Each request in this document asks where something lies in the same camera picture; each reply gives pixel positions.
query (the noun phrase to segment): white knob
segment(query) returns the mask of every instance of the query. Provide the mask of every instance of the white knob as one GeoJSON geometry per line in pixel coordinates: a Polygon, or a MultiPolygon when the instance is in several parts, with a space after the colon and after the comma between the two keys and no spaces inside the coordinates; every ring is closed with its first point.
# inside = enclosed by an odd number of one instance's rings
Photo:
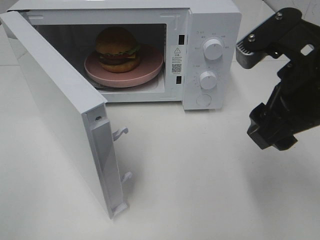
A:
{"type": "Polygon", "coordinates": [[[224,44],[219,39],[210,39],[203,45],[204,56],[209,60],[216,60],[221,57],[224,49],[224,44]]]}
{"type": "Polygon", "coordinates": [[[204,90],[213,89],[218,82],[218,77],[212,71],[205,71],[200,75],[200,86],[204,90]]]}

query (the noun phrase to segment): hamburger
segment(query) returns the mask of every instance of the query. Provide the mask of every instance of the hamburger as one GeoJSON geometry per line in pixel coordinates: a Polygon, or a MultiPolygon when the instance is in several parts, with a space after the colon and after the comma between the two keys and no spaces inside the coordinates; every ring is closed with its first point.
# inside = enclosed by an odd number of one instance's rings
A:
{"type": "Polygon", "coordinates": [[[124,73],[136,68],[141,61],[140,45],[134,36],[122,27],[108,27],[96,37],[95,50],[99,63],[112,73],[124,73]]]}

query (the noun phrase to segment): microwave door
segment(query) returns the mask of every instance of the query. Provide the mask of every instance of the microwave door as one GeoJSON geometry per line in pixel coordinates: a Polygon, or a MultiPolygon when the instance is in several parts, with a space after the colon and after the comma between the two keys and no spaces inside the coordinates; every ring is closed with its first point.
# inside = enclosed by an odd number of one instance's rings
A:
{"type": "Polygon", "coordinates": [[[18,12],[0,19],[43,121],[112,218],[127,205],[106,99],[18,12]]]}

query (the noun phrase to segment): table surface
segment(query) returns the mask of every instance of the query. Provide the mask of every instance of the table surface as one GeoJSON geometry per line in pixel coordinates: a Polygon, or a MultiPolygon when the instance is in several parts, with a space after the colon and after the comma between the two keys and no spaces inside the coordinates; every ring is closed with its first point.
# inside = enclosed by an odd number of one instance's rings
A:
{"type": "MultiPolygon", "coordinates": [[[[260,0],[235,3],[239,37],[273,14],[260,0]]],[[[320,128],[281,152],[246,134],[285,63],[233,61],[220,110],[109,104],[112,128],[129,128],[114,144],[120,172],[134,174],[123,189],[129,209],[110,220],[42,122],[1,26],[0,239],[319,239],[320,128]]]]}

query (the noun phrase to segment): burger bun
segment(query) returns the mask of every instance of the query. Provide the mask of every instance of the burger bun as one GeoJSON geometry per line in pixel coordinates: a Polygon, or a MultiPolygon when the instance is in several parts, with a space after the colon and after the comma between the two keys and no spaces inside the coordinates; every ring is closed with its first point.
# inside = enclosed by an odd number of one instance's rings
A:
{"type": "Polygon", "coordinates": [[[95,50],[100,54],[124,53],[136,45],[135,37],[128,30],[118,26],[106,28],[95,40],[95,50]]]}
{"type": "Polygon", "coordinates": [[[136,58],[118,65],[103,64],[102,62],[99,62],[99,63],[105,70],[109,72],[125,73],[135,69],[140,64],[140,62],[141,62],[140,56],[136,56],[136,58]]]}

